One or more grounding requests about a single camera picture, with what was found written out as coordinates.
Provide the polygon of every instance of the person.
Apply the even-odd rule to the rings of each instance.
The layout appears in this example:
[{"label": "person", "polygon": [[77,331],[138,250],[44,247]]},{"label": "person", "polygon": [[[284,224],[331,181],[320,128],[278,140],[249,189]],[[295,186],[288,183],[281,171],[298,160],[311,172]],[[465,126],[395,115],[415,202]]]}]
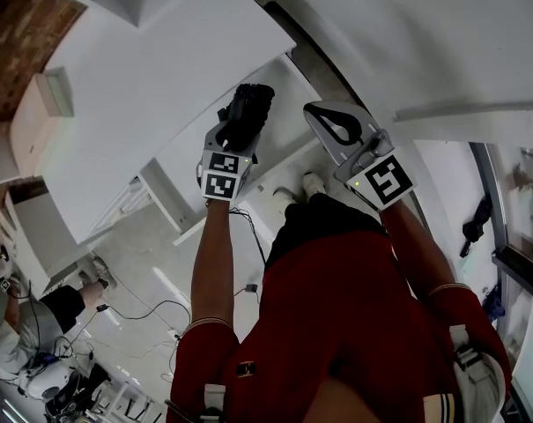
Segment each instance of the person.
[{"label": "person", "polygon": [[502,400],[511,380],[503,344],[405,204],[382,211],[382,225],[328,197],[317,175],[303,185],[306,204],[274,195],[286,221],[242,343],[233,332],[229,203],[209,204],[167,422],[198,421],[206,384],[225,386],[228,423],[464,421],[452,328],[498,362]]},{"label": "person", "polygon": [[104,290],[116,285],[109,270],[103,268],[95,281],[80,290],[61,286],[40,301],[31,302],[32,298],[22,301],[19,282],[14,277],[10,282],[0,323],[0,379],[12,383],[16,383],[23,368],[31,367],[39,353],[52,354],[57,338],[76,325],[77,316],[85,308],[93,308]]}]

